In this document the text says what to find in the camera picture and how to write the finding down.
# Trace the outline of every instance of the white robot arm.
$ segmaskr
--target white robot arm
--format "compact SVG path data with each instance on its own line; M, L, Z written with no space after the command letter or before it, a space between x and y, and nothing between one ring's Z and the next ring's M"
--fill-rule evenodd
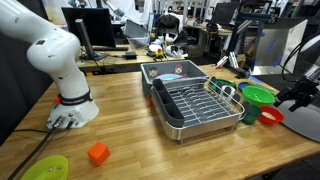
M84 74L75 64L80 42L77 37L37 16L16 0L0 1L0 31L5 35L32 43L27 51L30 63L48 73L60 92L60 103L51 110L47 126L63 117L61 127L75 121L82 127L94 119L99 109L93 101Z

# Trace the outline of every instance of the wooden table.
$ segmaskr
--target wooden table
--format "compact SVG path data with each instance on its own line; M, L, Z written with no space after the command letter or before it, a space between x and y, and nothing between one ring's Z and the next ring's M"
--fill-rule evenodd
M117 47L128 47L130 51L134 51L137 54L137 59L133 60L126 60L125 58L119 58L119 57L112 57L112 56L121 56L125 54L125 51L106 51L106 52L99 52L96 53L107 53L112 56L108 56L104 59L101 59L99 61L96 61L98 66L113 66L113 65L136 65L136 64L142 64L142 63L153 63L154 60L147 56L147 50L144 48L141 49L131 49L129 45L117 45ZM176 61L176 60L182 60L183 58L168 58L168 61ZM93 68L97 67L97 64L93 60L89 61L81 61L79 59L79 56L77 56L77 64L79 68Z
M211 76L243 81L225 69L201 68ZM87 81L100 108L98 117L81 129L54 135L18 176L38 160L59 154L69 161L69 179L246 179L320 152L319 143L281 124L260 121L179 145L166 136L154 107L144 98L141 72L93 76ZM17 129L46 129L57 94L52 85ZM7 179L43 137L13 132L0 148L0 179ZM98 141L109 147L111 155L95 167L87 150Z

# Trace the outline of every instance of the stainless steel tray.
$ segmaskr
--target stainless steel tray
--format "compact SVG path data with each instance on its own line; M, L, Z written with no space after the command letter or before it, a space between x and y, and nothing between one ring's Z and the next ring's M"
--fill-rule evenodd
M154 80L153 103L166 134L173 140L231 128L244 108L207 79L163 83Z

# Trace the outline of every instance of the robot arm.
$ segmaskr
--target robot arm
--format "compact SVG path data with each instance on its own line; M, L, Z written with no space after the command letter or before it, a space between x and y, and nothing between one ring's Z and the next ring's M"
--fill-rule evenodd
M37 16L16 0L0 1L0 31L5 35L31 43L27 51L29 62L48 73L59 92L60 103L51 110L47 126L60 116L76 121L82 127L99 112L90 94L84 74L75 64L80 42L77 37Z
M300 52L308 49L320 40L320 35L315 36L301 47ZM295 100L289 110L295 111L299 107L308 106L313 100L314 95L319 93L317 86L320 85L320 59L316 61L304 74L304 76L291 87L285 87L276 95L275 106L278 107L283 101Z

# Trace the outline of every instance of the orange block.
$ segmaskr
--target orange block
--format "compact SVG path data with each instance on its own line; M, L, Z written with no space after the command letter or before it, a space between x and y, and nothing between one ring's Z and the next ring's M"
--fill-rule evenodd
M97 142L88 150L88 155L93 164L100 166L110 156L110 151L106 145Z

